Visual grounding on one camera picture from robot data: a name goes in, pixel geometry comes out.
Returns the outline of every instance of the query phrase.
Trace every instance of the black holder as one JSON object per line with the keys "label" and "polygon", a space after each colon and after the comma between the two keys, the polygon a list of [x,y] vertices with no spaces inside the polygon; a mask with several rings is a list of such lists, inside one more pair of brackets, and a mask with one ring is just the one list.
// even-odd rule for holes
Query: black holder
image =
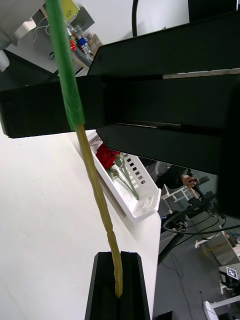
{"label": "black holder", "polygon": [[121,252],[123,292],[115,295],[111,252],[99,252],[92,268],[85,320],[150,320],[141,257]]}

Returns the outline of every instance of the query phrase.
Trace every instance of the white plastic tray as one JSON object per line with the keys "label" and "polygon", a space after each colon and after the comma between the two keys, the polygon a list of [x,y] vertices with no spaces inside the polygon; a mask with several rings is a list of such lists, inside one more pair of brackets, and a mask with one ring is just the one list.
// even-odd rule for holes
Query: white plastic tray
{"label": "white plastic tray", "polygon": [[96,157],[97,150],[103,143],[98,134],[94,131],[87,136],[87,139],[98,173],[129,219],[133,222],[139,222],[156,213],[159,209],[161,190],[156,186],[139,158],[123,153],[128,174],[139,196],[139,200],[137,200],[118,179],[112,179],[109,176]]}

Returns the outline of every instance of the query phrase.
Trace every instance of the green tape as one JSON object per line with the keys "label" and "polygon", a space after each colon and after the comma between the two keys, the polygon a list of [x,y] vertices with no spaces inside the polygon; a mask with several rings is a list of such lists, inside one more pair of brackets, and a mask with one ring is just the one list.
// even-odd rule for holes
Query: green tape
{"label": "green tape", "polygon": [[85,118],[61,1],[46,0],[46,11],[67,119],[71,129],[76,130],[77,125],[85,123]]}

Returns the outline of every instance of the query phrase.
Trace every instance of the red flower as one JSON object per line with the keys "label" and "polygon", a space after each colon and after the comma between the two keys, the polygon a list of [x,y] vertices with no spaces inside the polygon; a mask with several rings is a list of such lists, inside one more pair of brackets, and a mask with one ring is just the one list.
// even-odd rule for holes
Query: red flower
{"label": "red flower", "polygon": [[108,149],[104,143],[100,145],[97,149],[96,157],[101,162],[105,170],[108,170],[113,166],[114,161],[117,159],[117,156],[120,154],[118,151],[113,151]]}

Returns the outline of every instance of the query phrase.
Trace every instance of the man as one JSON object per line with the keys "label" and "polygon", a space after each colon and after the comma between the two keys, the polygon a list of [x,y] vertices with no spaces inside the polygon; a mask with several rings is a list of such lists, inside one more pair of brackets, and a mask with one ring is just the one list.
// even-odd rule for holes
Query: man
{"label": "man", "polygon": [[183,185],[190,189],[196,185],[196,183],[193,182],[192,176],[184,174],[186,168],[142,157],[139,157],[139,159],[160,189],[162,189],[164,185],[170,189],[177,189]]}

